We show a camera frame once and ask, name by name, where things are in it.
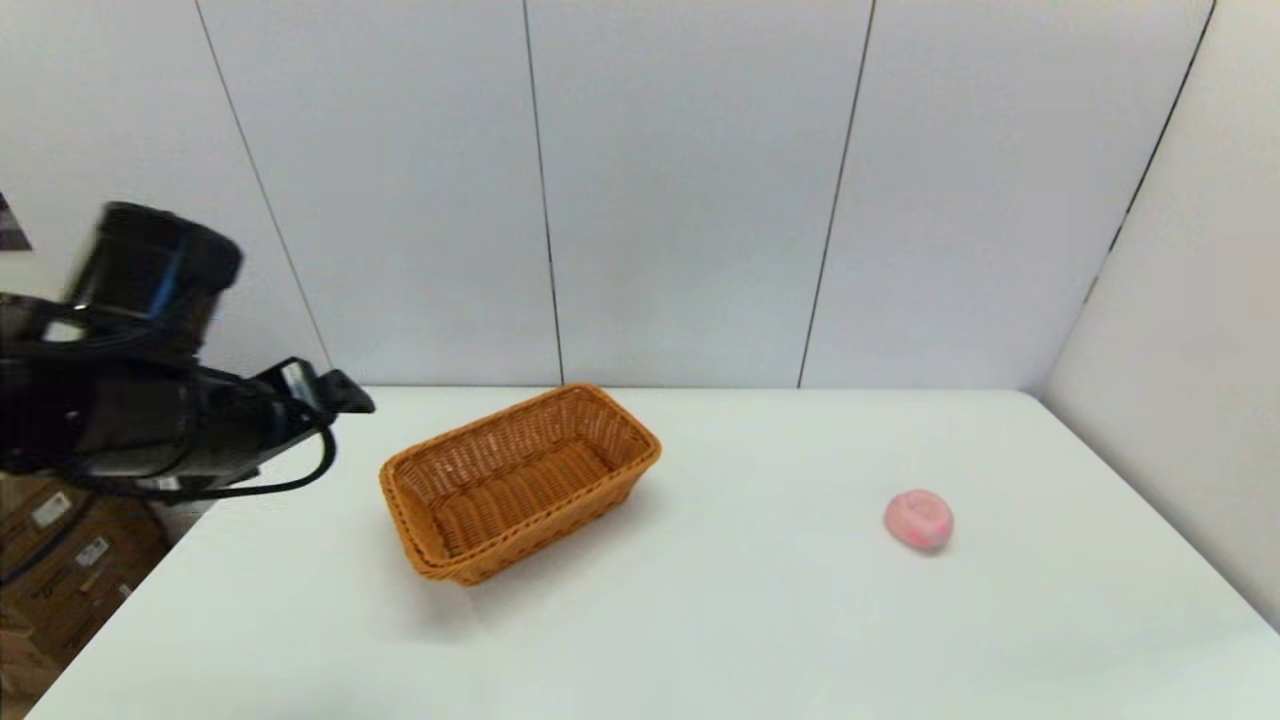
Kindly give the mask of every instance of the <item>cardboard box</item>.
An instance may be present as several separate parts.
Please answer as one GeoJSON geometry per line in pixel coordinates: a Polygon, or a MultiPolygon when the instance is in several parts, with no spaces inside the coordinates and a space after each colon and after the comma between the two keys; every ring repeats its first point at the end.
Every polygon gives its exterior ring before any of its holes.
{"type": "Polygon", "coordinates": [[[4,626],[42,628],[54,620],[55,612],[59,616],[83,614],[88,588],[104,573],[143,561],[150,570],[164,556],[165,546],[150,515],[140,519],[137,512],[136,503],[99,501],[52,555],[0,589],[4,626]]]}
{"type": "Polygon", "coordinates": [[[4,683],[5,696],[12,698],[38,698],[60,674],[59,670],[0,665],[0,680],[4,683]]]}
{"type": "Polygon", "coordinates": [[[33,629],[0,629],[0,664],[61,670],[137,589],[151,561],[101,573],[86,592],[60,606],[33,629]]]}
{"type": "Polygon", "coordinates": [[[88,498],[52,475],[5,478],[0,518],[0,568],[5,571],[38,550],[88,498]]]}

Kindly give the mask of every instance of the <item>label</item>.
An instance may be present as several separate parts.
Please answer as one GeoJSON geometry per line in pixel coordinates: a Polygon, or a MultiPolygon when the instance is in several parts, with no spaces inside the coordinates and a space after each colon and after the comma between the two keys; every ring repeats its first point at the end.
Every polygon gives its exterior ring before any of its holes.
{"type": "Polygon", "coordinates": [[[44,530],[56,523],[70,509],[72,501],[67,498],[67,493],[55,492],[54,497],[41,502],[40,507],[31,511],[31,519],[36,523],[37,528],[44,530]]]}
{"type": "Polygon", "coordinates": [[[102,536],[99,536],[93,538],[93,542],[86,544],[84,550],[76,553],[76,564],[81,568],[90,568],[97,562],[97,559],[102,557],[102,553],[105,553],[110,547],[111,543],[106,542],[106,538],[102,536]]]}

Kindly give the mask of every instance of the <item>panel seam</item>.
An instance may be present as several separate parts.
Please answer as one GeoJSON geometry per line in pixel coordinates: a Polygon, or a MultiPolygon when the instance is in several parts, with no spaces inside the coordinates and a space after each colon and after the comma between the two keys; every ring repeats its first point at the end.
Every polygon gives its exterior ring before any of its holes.
{"type": "Polygon", "coordinates": [[[214,49],[214,38],[209,35],[209,24],[205,22],[205,12],[200,6],[200,0],[192,0],[196,5],[196,14],[200,17],[200,28],[205,32],[205,42],[209,44],[209,55],[214,59],[214,68],[218,70],[218,81],[223,86],[223,95],[227,96],[227,105],[232,111],[232,120],[236,122],[236,132],[239,133],[241,145],[244,146],[244,155],[248,158],[248,165],[253,170],[253,181],[257,183],[257,191],[262,196],[262,202],[266,205],[266,214],[271,218],[271,227],[275,229],[275,238],[280,241],[280,250],[284,251],[284,261],[289,265],[289,273],[293,275],[293,284],[298,288],[298,296],[302,297],[302,307],[307,313],[307,319],[311,322],[311,331],[316,334],[316,342],[320,345],[320,352],[324,354],[325,363],[329,368],[334,368],[333,357],[329,355],[329,346],[324,342],[324,334],[320,332],[320,324],[316,322],[315,311],[311,309],[311,301],[307,299],[307,291],[302,287],[302,278],[298,277],[298,268],[293,263],[293,255],[289,254],[289,243],[284,241],[284,233],[280,231],[280,223],[275,218],[275,209],[271,208],[271,199],[266,195],[266,186],[262,183],[262,174],[257,169],[257,161],[253,160],[253,151],[248,146],[248,137],[244,135],[244,127],[241,126],[239,113],[236,110],[236,101],[232,100],[230,87],[227,86],[227,76],[223,74],[223,65],[218,60],[218,50],[214,49]]]}
{"type": "Polygon", "coordinates": [[[836,173],[836,192],[831,200],[831,218],[827,220],[827,238],[822,245],[822,263],[818,265],[818,284],[813,291],[813,310],[809,313],[809,331],[804,337],[804,354],[800,356],[800,377],[796,378],[796,389],[804,387],[804,370],[809,363],[809,345],[813,342],[813,325],[818,318],[818,299],[822,296],[822,278],[827,272],[827,254],[831,251],[831,232],[836,225],[836,210],[840,208],[840,187],[845,181],[845,165],[849,163],[849,142],[854,136],[854,118],[858,115],[858,96],[863,91],[863,70],[867,69],[867,51],[872,45],[872,24],[876,22],[876,0],[872,0],[872,9],[867,15],[867,35],[863,37],[863,55],[858,63],[858,79],[854,85],[854,101],[849,108],[849,127],[845,129],[845,149],[840,155],[840,170],[836,173]]]}

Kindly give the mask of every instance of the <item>pink object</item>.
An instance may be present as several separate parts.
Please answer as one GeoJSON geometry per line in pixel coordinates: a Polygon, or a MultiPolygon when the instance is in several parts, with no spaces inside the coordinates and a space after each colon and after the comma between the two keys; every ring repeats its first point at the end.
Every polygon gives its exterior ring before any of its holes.
{"type": "Polygon", "coordinates": [[[947,544],[955,523],[947,502],[927,489],[904,492],[890,501],[884,511],[888,532],[916,550],[947,544]]]}

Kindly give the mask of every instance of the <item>white wall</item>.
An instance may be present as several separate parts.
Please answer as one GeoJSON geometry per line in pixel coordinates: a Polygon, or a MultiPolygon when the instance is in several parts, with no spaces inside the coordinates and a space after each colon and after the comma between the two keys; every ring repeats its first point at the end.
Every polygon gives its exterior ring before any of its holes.
{"type": "Polygon", "coordinates": [[[234,238],[232,370],[1034,388],[1208,3],[9,0],[0,187],[234,238]]]}
{"type": "Polygon", "coordinates": [[[1038,391],[1211,0],[879,0],[805,387],[1038,391]]]}
{"type": "Polygon", "coordinates": [[[559,383],[521,1],[200,5],[334,364],[559,383]]]}
{"type": "Polygon", "coordinates": [[[0,190],[52,282],[101,206],[172,210],[244,250],[204,351],[256,373],[324,351],[236,129],[191,3],[0,3],[0,190]]]}
{"type": "Polygon", "coordinates": [[[1219,1],[1046,402],[1280,626],[1277,38],[1219,1]]]}
{"type": "Polygon", "coordinates": [[[530,0],[567,380],[795,387],[869,0],[530,0]]]}
{"type": "Polygon", "coordinates": [[[59,284],[31,250],[0,252],[0,292],[56,299],[59,284]]]}

